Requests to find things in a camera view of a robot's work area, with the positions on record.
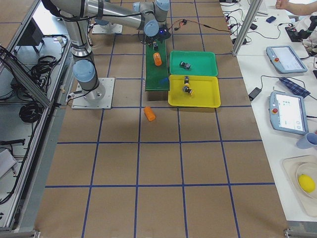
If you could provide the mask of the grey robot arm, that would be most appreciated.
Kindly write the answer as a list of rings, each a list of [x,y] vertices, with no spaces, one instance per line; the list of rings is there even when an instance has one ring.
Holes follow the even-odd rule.
[[[106,89],[98,79],[87,28],[90,18],[103,16],[103,1],[44,0],[43,4],[53,15],[64,21],[71,40],[71,52],[74,59],[73,75],[81,87],[82,97],[87,101],[101,99]]]
[[[141,30],[150,41],[162,42],[171,36],[166,25],[169,10],[170,1],[168,0],[135,2],[132,9],[105,0],[87,0],[84,16]]]

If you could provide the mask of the person hand at desk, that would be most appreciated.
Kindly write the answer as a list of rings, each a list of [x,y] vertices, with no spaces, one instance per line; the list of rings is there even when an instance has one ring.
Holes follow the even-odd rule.
[[[276,0],[275,8],[287,10],[289,5],[289,0]]]

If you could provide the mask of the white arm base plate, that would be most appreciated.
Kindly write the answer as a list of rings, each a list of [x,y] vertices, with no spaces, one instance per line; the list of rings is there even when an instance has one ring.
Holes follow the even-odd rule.
[[[73,110],[110,110],[112,106],[115,78],[99,78],[99,86],[89,92],[83,91],[77,83],[76,90],[80,93],[75,94],[71,108]]]
[[[92,29],[94,35],[121,34],[123,26],[120,24],[108,23],[107,25],[95,24]]]

